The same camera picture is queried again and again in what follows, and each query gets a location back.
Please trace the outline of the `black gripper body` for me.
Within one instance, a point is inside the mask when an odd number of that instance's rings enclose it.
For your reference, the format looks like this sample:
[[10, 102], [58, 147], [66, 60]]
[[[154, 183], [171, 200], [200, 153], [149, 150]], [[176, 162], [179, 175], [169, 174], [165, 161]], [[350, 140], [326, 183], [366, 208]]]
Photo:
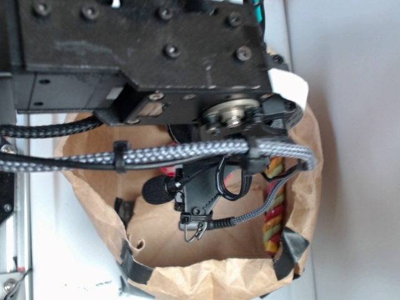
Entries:
[[261, 1], [13, 1], [12, 83], [20, 113], [89, 112], [16, 138], [165, 125], [179, 143], [285, 136], [303, 118], [274, 94]]

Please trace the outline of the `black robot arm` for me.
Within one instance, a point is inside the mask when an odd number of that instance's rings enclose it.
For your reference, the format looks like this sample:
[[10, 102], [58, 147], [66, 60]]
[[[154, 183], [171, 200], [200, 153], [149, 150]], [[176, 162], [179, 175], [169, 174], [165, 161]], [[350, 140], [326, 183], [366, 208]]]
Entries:
[[308, 85], [261, 1], [2, 1], [1, 134], [164, 126], [176, 143], [286, 136]]

